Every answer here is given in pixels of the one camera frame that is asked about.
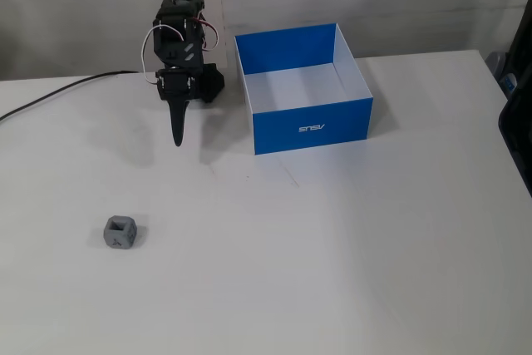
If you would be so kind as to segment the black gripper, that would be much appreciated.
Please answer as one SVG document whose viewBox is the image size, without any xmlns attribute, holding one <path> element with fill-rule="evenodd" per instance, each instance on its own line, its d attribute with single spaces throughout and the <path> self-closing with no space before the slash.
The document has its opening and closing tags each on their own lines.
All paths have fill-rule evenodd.
<svg viewBox="0 0 532 355">
<path fill-rule="evenodd" d="M 181 146 L 185 134 L 185 117 L 191 100 L 196 98 L 196 80 L 185 70 L 165 68 L 156 74 L 160 99 L 167 101 L 173 140 Z"/>
</svg>

